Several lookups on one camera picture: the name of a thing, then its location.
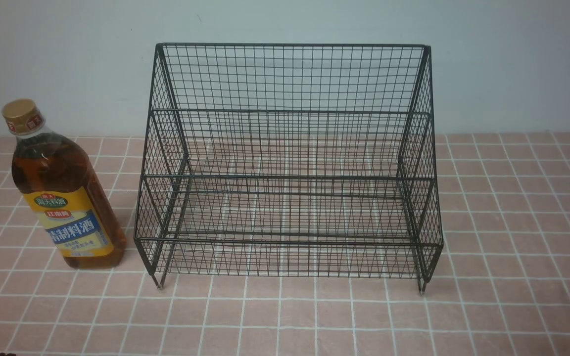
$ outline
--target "bottle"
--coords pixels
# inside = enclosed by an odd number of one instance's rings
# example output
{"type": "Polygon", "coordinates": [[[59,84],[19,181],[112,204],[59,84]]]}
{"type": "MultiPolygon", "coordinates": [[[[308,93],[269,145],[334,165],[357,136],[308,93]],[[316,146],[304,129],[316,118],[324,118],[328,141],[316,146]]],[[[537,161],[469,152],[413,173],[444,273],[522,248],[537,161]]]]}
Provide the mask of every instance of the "bottle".
{"type": "Polygon", "coordinates": [[[30,99],[12,101],[1,113],[16,136],[14,184],[65,262],[72,268],[120,263],[125,235],[85,151],[50,131],[30,99]]]}

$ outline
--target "bottle cap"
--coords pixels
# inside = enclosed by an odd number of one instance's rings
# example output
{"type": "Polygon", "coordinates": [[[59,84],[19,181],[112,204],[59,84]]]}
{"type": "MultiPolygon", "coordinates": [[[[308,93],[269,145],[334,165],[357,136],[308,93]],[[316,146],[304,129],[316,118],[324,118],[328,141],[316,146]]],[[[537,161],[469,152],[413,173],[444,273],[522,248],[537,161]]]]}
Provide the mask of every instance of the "bottle cap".
{"type": "Polygon", "coordinates": [[[45,120],[34,101],[17,99],[5,104],[1,114],[13,135],[27,135],[39,130],[45,120]]]}

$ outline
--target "wire rack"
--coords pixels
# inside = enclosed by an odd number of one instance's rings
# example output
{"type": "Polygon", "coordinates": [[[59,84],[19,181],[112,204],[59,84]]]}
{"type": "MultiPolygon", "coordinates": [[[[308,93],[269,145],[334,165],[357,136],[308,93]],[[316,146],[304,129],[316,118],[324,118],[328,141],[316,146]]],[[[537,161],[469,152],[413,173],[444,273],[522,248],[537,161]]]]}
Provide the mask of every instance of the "wire rack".
{"type": "Polygon", "coordinates": [[[135,242],[167,273],[416,278],[443,249],[430,47],[158,44],[135,242]]]}

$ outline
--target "tiled countertop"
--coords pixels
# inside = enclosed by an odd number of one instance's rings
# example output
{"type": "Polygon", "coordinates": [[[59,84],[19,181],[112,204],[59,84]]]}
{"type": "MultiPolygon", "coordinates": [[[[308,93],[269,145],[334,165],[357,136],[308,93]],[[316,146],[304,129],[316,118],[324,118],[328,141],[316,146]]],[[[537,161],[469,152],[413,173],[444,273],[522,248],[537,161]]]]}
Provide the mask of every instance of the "tiled countertop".
{"type": "Polygon", "coordinates": [[[169,275],[134,249],[143,140],[78,137],[129,249],[65,265],[0,137],[0,352],[22,355],[570,356],[570,133],[437,136],[445,253],[414,280],[169,275]]]}

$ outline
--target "bottle label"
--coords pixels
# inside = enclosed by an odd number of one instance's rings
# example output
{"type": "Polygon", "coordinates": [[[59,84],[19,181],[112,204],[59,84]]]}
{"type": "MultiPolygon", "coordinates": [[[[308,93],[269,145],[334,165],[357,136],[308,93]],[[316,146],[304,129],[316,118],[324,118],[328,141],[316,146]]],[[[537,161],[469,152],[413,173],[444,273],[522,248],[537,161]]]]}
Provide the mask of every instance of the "bottle label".
{"type": "Polygon", "coordinates": [[[23,197],[63,256],[99,257],[113,251],[85,188],[32,192],[23,197]]]}

